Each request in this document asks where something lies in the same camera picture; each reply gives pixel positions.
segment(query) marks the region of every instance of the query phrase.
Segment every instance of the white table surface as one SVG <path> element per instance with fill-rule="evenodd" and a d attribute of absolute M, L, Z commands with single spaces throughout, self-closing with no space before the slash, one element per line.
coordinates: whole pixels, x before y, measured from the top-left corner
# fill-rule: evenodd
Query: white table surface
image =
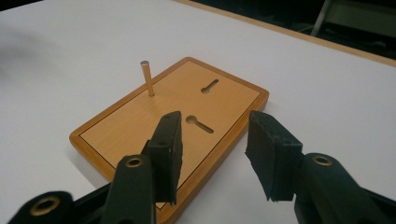
<path fill-rule="evenodd" d="M 0 12 L 0 223 L 35 196 L 106 181 L 69 143 L 79 125 L 191 56 L 270 92 L 304 153 L 338 159 L 396 200 L 396 68 L 170 0 L 47 0 Z M 265 200 L 237 144 L 177 223 L 297 223 Z"/>

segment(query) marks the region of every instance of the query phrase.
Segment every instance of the keyhole slot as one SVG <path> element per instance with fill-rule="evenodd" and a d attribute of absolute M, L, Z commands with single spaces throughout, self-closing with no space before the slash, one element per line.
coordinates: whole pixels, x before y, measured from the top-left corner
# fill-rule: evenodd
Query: keyhole slot
<path fill-rule="evenodd" d="M 198 126 L 199 128 L 201 128 L 202 130 L 204 130 L 207 133 L 213 133 L 213 129 L 207 127 L 206 125 L 204 125 L 203 123 L 201 123 L 200 121 L 198 121 L 198 118 L 196 118 L 194 115 L 189 115 L 186 117 L 186 122 L 189 124 L 195 124 L 196 126 Z"/>
<path fill-rule="evenodd" d="M 214 87 L 218 82 L 218 79 L 213 80 L 209 85 L 201 89 L 201 93 L 209 93 L 210 89 L 212 89 L 212 87 Z"/>

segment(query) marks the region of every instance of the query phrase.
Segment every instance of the metal pin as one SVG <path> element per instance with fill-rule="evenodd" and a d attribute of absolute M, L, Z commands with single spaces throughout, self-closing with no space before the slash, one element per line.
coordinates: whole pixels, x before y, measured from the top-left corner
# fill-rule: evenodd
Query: metal pin
<path fill-rule="evenodd" d="M 154 96 L 154 89 L 152 88 L 151 73 L 149 71 L 149 62 L 143 61 L 140 63 L 143 70 L 143 75 L 145 75 L 146 85 L 148 86 L 148 96 Z"/>

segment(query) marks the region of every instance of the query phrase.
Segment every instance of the wooden board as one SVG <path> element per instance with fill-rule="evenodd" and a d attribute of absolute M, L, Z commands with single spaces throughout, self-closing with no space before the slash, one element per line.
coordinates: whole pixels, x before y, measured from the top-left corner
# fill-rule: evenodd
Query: wooden board
<path fill-rule="evenodd" d="M 248 114 L 269 93 L 193 58 L 184 58 L 70 135 L 73 146 L 109 181 L 125 155 L 140 154 L 162 115 L 182 114 L 183 164 L 177 205 L 157 203 L 159 223 L 173 223 L 245 133 Z M 195 116 L 209 129 L 189 122 Z"/>

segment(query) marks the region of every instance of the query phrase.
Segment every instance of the wooden base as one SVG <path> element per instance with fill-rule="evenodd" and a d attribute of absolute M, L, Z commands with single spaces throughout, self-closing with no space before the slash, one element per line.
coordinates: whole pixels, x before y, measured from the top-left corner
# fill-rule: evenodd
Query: wooden base
<path fill-rule="evenodd" d="M 70 141 L 111 181 L 123 156 L 140 154 L 161 116 L 181 111 L 177 205 L 157 203 L 158 223 L 173 223 L 245 133 L 249 112 L 263 109 L 269 93 L 193 58 L 152 81 L 154 96 L 142 85 L 73 131 Z"/>

